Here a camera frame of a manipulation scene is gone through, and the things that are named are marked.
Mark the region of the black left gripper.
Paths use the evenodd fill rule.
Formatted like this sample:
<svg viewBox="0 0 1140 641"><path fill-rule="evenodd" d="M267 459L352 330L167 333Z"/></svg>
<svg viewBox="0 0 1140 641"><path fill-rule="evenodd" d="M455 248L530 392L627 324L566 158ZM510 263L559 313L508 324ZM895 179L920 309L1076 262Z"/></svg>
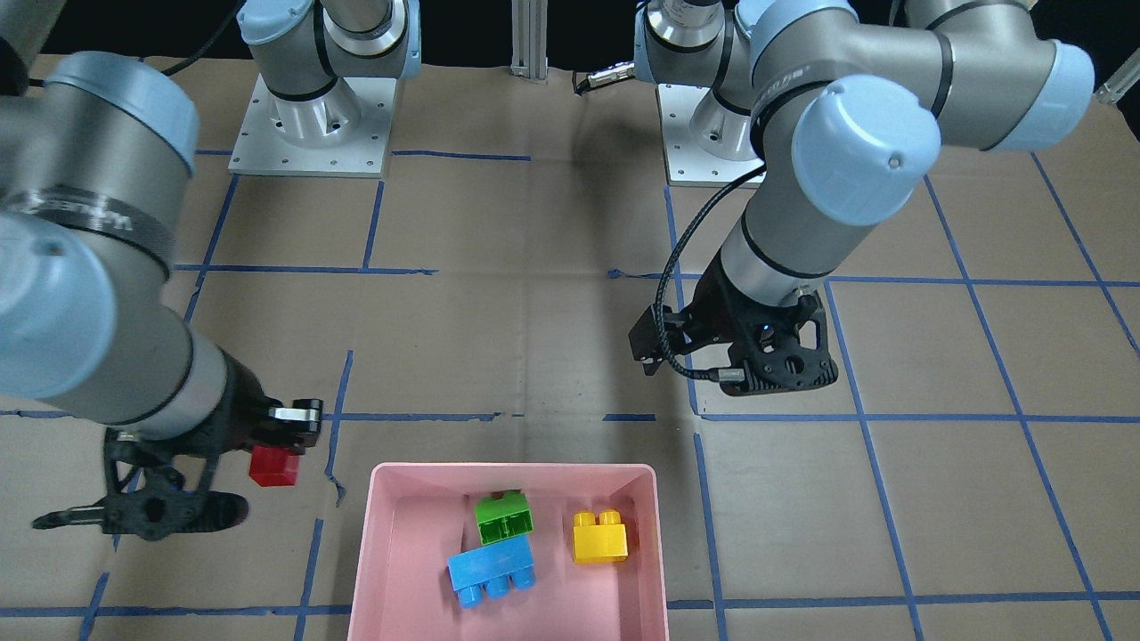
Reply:
<svg viewBox="0 0 1140 641"><path fill-rule="evenodd" d="M826 313L815 291L797 291L782 303L762 305L747 297L723 266L720 253L697 281L695 295L679 317L669 305L661 307L663 333L671 352L697 352L708 344L730 344L732 370L743 370L744 380L720 382L728 396L789 393L826 388L837 382L839 370L829 352ZM632 358L645 375L654 375L666 360L656 325L653 305L640 315L632 331Z"/></svg>

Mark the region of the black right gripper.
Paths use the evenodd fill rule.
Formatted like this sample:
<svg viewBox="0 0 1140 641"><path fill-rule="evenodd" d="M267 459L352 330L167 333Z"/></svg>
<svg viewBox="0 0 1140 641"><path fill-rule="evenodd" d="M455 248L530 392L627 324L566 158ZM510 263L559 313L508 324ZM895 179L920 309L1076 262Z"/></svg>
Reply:
<svg viewBox="0 0 1140 641"><path fill-rule="evenodd" d="M182 381L139 417L115 419L103 443L103 479L109 494L92 506L38 516L33 529L98 526L111 535L156 542L174 534L211 534L244 524L249 500L233 492L184 490L176 459L202 462L199 486L212 482L228 451L254 446L306 454L321 438L324 401L294 399L272 406L262 386L228 352L189 352ZM131 479L142 487L125 492Z"/></svg>

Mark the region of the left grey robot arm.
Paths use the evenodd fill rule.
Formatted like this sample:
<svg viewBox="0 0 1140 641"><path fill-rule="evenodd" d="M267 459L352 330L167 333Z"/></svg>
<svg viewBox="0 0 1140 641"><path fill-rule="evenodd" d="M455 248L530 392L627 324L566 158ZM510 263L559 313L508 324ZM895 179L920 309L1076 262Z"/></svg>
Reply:
<svg viewBox="0 0 1140 641"><path fill-rule="evenodd" d="M886 222L944 146L1043 151L1094 97L1086 50L1041 39L1021 1L903 1L899 25L864 24L847 1L648 1L635 21L636 78L705 86L744 117L759 167L720 187L762 185L697 282L663 293L630 331L644 373L660 366L728 396L831 386L823 279Z"/></svg>

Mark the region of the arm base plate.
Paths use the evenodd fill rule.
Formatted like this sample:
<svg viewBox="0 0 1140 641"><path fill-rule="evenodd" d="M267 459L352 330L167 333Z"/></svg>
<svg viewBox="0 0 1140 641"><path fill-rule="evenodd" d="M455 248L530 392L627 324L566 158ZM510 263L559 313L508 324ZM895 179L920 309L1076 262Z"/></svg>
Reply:
<svg viewBox="0 0 1140 641"><path fill-rule="evenodd" d="M285 102L256 79L233 144L233 175L381 179L400 82L340 78L329 94Z"/></svg>
<svg viewBox="0 0 1140 641"><path fill-rule="evenodd" d="M656 87L666 179L673 187L720 187L762 167L749 120L725 109L705 86Z"/></svg>

